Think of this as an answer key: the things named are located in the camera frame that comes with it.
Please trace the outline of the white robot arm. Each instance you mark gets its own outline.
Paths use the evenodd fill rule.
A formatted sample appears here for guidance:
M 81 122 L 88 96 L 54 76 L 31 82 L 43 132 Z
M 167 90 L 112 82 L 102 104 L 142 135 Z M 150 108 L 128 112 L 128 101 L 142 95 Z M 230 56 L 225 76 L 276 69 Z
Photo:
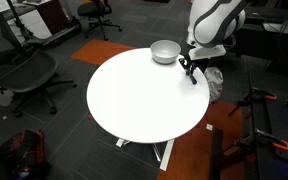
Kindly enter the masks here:
M 223 41 L 244 24 L 249 4 L 250 0 L 193 0 L 186 40 L 191 49 L 180 60 L 187 76 L 193 77 L 205 59 L 226 53 Z

